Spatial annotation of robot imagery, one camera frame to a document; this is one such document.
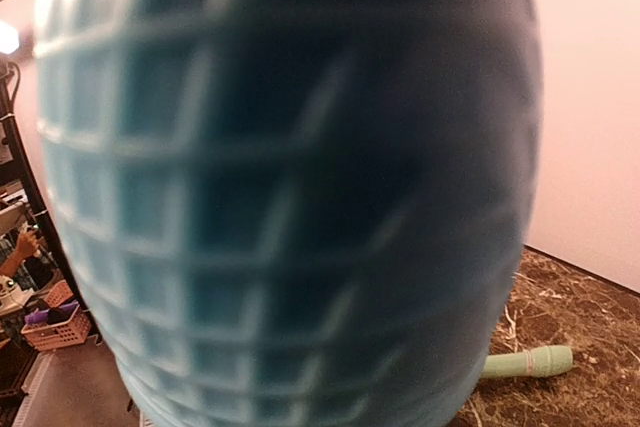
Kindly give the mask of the teal toy microphone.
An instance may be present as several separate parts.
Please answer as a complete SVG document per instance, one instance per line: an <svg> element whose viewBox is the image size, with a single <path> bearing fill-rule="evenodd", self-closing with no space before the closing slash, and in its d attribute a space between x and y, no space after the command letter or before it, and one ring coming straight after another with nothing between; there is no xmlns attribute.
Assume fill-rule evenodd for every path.
<svg viewBox="0 0 640 427"><path fill-rule="evenodd" d="M512 377L548 378L564 374L573 368L573 351L568 346L541 346L530 350L489 355L483 367L482 379Z"/></svg>

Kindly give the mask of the blue toy microphone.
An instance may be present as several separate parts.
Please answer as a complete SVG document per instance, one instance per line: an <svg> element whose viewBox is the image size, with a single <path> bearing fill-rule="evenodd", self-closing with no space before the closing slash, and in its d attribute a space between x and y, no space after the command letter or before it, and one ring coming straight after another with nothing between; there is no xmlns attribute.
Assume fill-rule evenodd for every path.
<svg viewBox="0 0 640 427"><path fill-rule="evenodd" d="M36 0L79 290L158 426L444 426L535 192L533 0Z"/></svg>

